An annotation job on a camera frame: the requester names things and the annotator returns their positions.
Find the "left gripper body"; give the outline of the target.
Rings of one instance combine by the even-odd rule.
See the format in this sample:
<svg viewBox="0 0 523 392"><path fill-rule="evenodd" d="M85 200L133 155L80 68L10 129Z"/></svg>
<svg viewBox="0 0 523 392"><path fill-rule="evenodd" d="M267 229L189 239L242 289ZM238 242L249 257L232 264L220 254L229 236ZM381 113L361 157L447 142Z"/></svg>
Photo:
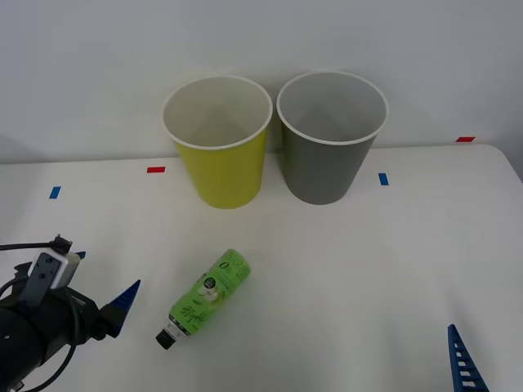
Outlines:
<svg viewBox="0 0 523 392"><path fill-rule="evenodd" d="M96 303L72 288L68 288L74 309L77 311L79 333L76 340L85 344L92 337L92 329L99 318ZM51 291L44 296L40 310L43 312L41 328L48 347L62 347L74 337L74 316L65 297L65 290Z"/></svg>

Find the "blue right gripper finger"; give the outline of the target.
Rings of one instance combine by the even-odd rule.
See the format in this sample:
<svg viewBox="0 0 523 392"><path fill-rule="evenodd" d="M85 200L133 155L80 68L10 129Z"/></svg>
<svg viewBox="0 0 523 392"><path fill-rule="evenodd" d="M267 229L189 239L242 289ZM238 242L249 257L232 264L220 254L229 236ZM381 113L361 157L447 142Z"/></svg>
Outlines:
<svg viewBox="0 0 523 392"><path fill-rule="evenodd" d="M447 335L454 392L489 392L454 324L448 326Z"/></svg>

